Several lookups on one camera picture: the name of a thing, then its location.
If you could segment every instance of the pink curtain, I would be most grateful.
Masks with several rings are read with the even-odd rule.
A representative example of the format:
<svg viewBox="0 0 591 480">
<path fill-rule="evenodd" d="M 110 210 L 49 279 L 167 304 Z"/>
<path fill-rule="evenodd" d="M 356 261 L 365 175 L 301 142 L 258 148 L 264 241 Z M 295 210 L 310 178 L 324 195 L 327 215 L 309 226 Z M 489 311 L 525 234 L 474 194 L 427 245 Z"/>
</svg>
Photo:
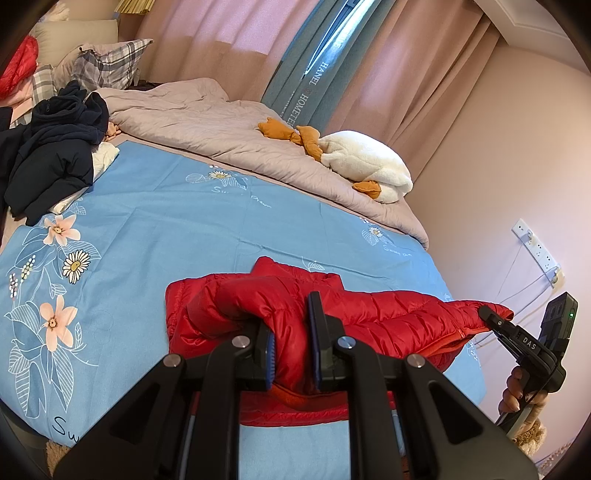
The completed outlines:
<svg viewBox="0 0 591 480">
<path fill-rule="evenodd" d="M 380 140 L 402 157 L 416 179 L 498 38 L 472 0 L 398 0 L 325 133 L 355 130 Z"/>
<path fill-rule="evenodd" d="M 259 101 L 318 0 L 159 0 L 138 38 L 153 38 L 140 64 L 152 82 L 217 80 L 230 100 Z"/>
</svg>

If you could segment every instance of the cable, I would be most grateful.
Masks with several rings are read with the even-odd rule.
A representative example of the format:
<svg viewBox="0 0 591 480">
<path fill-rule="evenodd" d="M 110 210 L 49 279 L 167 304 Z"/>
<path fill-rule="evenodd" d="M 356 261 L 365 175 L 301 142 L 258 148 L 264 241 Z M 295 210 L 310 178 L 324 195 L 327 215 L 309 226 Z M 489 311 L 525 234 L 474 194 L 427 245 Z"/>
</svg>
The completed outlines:
<svg viewBox="0 0 591 480">
<path fill-rule="evenodd" d="M 501 294 L 501 290 L 503 289 L 503 286 L 505 285 L 507 278 L 509 278 L 509 274 L 511 273 L 511 270 L 513 269 L 513 265 L 515 265 L 515 262 L 517 261 L 517 257 L 519 256 L 519 253 L 521 253 L 521 247 L 522 247 L 522 244 L 519 245 L 519 248 L 517 249 L 517 253 L 515 254 L 515 258 L 513 259 L 513 262 L 511 263 L 509 270 L 507 270 L 507 275 L 505 275 L 505 278 L 503 279 L 503 283 L 501 283 L 501 286 L 499 287 L 499 291 L 496 293 L 496 297 L 493 301 L 494 303 L 496 303 L 496 300 L 497 300 L 497 298 L 499 298 L 499 295 Z"/>
<path fill-rule="evenodd" d="M 508 298 L 506 298 L 505 300 L 501 301 L 500 303 L 503 303 L 503 302 L 505 302 L 505 301 L 507 301 L 507 300 L 509 300 L 509 299 L 511 299 L 511 298 L 513 298 L 513 297 L 515 297 L 517 294 L 521 293 L 521 292 L 522 292 L 522 291 L 524 291 L 526 288 L 529 288 L 529 287 L 531 287 L 531 286 L 532 286 L 532 285 L 533 285 L 535 282 L 537 282 L 537 281 L 538 281 L 539 279 L 541 279 L 542 277 L 545 277 L 545 274 L 543 274 L 541 277 L 538 277 L 538 278 L 536 278 L 536 279 L 535 279 L 535 280 L 534 280 L 532 283 L 530 283 L 530 284 L 529 284 L 529 285 L 527 285 L 526 287 L 522 288 L 522 289 L 521 289 L 519 292 L 517 292 L 517 293 L 513 294 L 511 297 L 508 297 Z M 530 305 L 531 305 L 533 302 L 535 302 L 537 299 L 539 299 L 539 298 L 540 298 L 540 297 L 541 297 L 541 296 L 544 294 L 544 292 L 545 292 L 546 290 L 548 290 L 548 288 L 549 288 L 549 287 L 551 287 L 551 286 L 552 286 L 552 284 L 551 284 L 551 283 L 550 283 L 550 284 L 548 284 L 548 285 L 546 285 L 546 288 L 545 288 L 544 290 L 542 290 L 542 291 L 540 292 L 540 294 L 539 294 L 539 295 L 538 295 L 536 298 L 534 298 L 533 300 L 531 300 L 531 301 L 530 301 L 530 302 L 529 302 L 527 305 L 525 305 L 525 307 L 523 307 L 523 308 L 521 308 L 520 310 L 518 310 L 517 312 L 515 312 L 515 314 L 514 314 L 514 318 L 515 318 L 515 317 L 517 317 L 517 316 L 518 316 L 518 315 L 519 315 L 521 312 L 523 312 L 523 311 L 524 311 L 524 310 L 525 310 L 527 307 L 529 307 L 529 306 L 530 306 Z M 521 322 L 523 322 L 523 320 L 525 320 L 526 318 L 527 318 L 527 317 L 524 317 L 524 318 L 522 318 L 522 319 L 521 319 L 519 322 L 515 322 L 515 325 L 519 325 L 519 324 L 520 324 Z M 486 342 L 484 345 L 482 344 L 482 342 L 484 342 L 484 341 L 485 341 L 485 340 L 486 340 L 488 337 L 490 337 L 490 336 L 491 336 L 491 335 L 493 335 L 493 334 L 494 334 L 494 332 L 489 332 L 488 334 L 486 334 L 486 336 L 485 336 L 484 338 L 482 338 L 481 340 L 479 340 L 478 342 L 476 342 L 476 343 L 474 344 L 474 346 L 480 349 L 480 348 L 482 348 L 482 347 L 484 347 L 484 346 L 488 345 L 489 343 L 492 343 L 492 342 L 494 342 L 494 341 L 495 341 L 495 339 L 491 340 L 490 342 Z"/>
<path fill-rule="evenodd" d="M 535 279 L 535 280 L 534 280 L 532 283 L 530 283 L 529 285 L 527 285 L 527 286 L 523 287 L 523 288 L 522 288 L 520 291 L 518 291 L 517 293 L 514 293 L 513 295 L 511 295 L 511 297 L 507 297 L 505 300 L 501 300 L 499 303 L 505 303 L 507 300 L 510 300 L 510 299 L 512 299 L 513 297 L 515 297 L 515 296 L 519 295 L 519 294 L 520 294 L 522 291 L 524 291 L 524 290 L 526 290 L 526 289 L 530 288 L 530 287 L 531 287 L 531 286 L 532 286 L 534 283 L 536 283 L 536 282 L 537 282 L 539 279 L 541 279 L 542 277 L 546 277 L 546 278 L 548 278 L 548 277 L 546 276 L 546 274 L 545 274 L 545 273 L 542 273 L 542 274 L 541 274 L 541 275 L 540 275 L 538 278 L 536 278 L 536 279 Z"/>
</svg>

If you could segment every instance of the white cloth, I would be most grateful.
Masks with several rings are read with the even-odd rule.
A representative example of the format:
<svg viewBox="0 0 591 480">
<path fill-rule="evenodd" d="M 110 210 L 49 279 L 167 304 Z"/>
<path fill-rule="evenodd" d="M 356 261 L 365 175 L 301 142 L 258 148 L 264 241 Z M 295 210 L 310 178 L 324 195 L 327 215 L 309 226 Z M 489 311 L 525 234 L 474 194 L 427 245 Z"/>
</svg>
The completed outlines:
<svg viewBox="0 0 591 480">
<path fill-rule="evenodd" d="M 92 149 L 92 167 L 94 169 L 93 183 L 96 182 L 107 168 L 113 163 L 115 158 L 119 155 L 119 149 L 108 142 L 101 142 L 98 147 Z M 61 215 L 74 200 L 80 197 L 88 187 L 73 193 L 69 197 L 57 202 L 50 211 L 56 215 Z"/>
</svg>

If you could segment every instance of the gray comforter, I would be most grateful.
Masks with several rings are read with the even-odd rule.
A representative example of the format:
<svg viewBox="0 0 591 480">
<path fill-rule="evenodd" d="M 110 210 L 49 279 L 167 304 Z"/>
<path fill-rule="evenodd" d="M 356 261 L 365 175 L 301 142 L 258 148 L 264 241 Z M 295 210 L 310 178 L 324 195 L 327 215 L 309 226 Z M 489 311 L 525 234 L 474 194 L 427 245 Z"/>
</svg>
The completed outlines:
<svg viewBox="0 0 591 480">
<path fill-rule="evenodd" d="M 262 103 L 229 102 L 213 79 L 165 83 L 153 90 L 103 88 L 111 121 L 123 132 L 244 168 L 332 200 L 364 217 L 400 230 L 427 248 L 427 234 L 404 199 L 384 205 L 291 142 L 265 138 L 259 122 L 278 115 Z"/>
</svg>

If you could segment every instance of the stuffed duck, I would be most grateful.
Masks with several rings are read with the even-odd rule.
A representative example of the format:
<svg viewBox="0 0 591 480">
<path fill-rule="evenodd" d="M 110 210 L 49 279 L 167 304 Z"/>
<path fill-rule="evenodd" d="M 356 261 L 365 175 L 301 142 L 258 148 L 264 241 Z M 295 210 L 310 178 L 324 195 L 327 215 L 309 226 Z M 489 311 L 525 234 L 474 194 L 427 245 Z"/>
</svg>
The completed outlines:
<svg viewBox="0 0 591 480">
<path fill-rule="evenodd" d="M 353 188 L 380 203 L 394 203 L 413 189 L 410 172 L 402 158 L 382 142 L 345 130 L 318 140 L 320 162 Z"/>
<path fill-rule="evenodd" d="M 259 123 L 258 129 L 265 137 L 289 140 L 304 147 L 307 155 L 355 182 L 355 190 L 377 202 L 397 202 L 413 189 L 402 158 L 367 135 L 346 130 L 319 138 L 320 133 L 313 127 L 298 126 L 294 130 L 272 117 Z"/>
</svg>

